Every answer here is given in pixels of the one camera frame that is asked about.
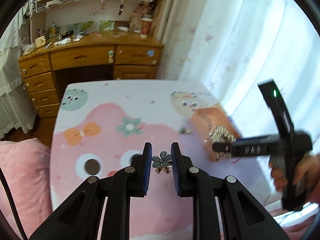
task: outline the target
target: orange bow print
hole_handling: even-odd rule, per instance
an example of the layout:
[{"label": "orange bow print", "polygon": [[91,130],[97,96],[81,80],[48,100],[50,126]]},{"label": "orange bow print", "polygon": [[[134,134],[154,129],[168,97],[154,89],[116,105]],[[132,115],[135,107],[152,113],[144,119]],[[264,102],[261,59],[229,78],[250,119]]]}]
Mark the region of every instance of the orange bow print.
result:
[{"label": "orange bow print", "polygon": [[100,126],[96,122],[87,123],[82,130],[70,128],[64,131],[63,136],[69,145],[77,145],[84,136],[95,136],[101,132]]}]

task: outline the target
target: flower brooch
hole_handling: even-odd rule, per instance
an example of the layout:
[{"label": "flower brooch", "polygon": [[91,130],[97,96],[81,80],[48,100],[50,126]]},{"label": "flower brooch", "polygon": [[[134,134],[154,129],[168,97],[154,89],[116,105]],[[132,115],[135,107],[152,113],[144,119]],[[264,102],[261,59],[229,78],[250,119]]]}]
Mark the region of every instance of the flower brooch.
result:
[{"label": "flower brooch", "polygon": [[160,173],[161,171],[164,171],[165,173],[170,173],[169,166],[172,166],[172,156],[171,154],[167,155],[166,151],[160,152],[160,158],[158,156],[152,157],[152,167],[156,169],[156,173]]}]

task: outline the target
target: white curtain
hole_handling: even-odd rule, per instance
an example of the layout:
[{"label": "white curtain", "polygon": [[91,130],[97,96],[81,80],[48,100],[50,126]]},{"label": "white curtain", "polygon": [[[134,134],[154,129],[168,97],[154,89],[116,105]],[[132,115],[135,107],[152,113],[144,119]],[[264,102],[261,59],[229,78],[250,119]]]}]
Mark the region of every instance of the white curtain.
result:
[{"label": "white curtain", "polygon": [[158,78],[199,81],[245,136],[276,133],[257,83],[273,78],[320,151],[320,38],[293,0],[174,0]]},{"label": "white curtain", "polygon": [[20,39],[29,42],[29,26],[23,17],[30,12],[28,5],[18,11],[0,38],[0,138],[12,128],[21,127],[27,133],[36,117],[18,63],[23,52]]}]

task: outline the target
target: cable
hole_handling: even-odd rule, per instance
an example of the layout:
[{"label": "cable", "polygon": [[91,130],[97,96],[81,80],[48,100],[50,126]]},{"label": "cable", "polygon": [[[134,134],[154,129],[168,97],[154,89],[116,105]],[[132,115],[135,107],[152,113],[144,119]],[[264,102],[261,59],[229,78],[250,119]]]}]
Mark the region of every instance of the cable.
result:
[{"label": "cable", "polygon": [[20,221],[20,218],[19,218],[19,215],[18,215],[18,212],[17,212],[16,205],[14,204],[14,200],[13,200],[9,185],[7,183],[7,180],[4,177],[4,174],[2,172],[1,167],[0,167],[0,180],[1,180],[2,186],[4,187],[4,191],[5,191],[6,195],[7,195],[7,198],[9,200],[9,204],[10,204],[10,207],[11,207],[11,210],[12,210],[12,214],[13,214],[14,220],[16,221],[16,224],[17,224],[18,230],[19,230],[19,232],[20,232],[20,234],[22,236],[22,239],[23,240],[28,240],[27,235],[26,235],[26,233],[25,233],[25,231],[23,229],[23,226],[21,224],[21,221]]}]

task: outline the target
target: human hand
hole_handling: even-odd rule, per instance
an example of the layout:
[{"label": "human hand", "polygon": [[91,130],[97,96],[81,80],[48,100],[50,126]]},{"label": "human hand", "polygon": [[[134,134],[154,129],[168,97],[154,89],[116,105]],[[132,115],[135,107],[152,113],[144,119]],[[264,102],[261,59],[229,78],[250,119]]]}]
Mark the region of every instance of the human hand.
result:
[{"label": "human hand", "polygon": [[[283,191],[284,187],[288,184],[288,180],[284,177],[283,171],[281,168],[273,167],[271,162],[269,162],[269,167],[272,168],[271,177],[274,179],[276,190],[279,192]],[[306,175],[306,189],[310,192],[316,187],[320,179],[320,162],[317,157],[306,155],[298,162],[292,184],[296,185],[302,179],[303,175]]]}]

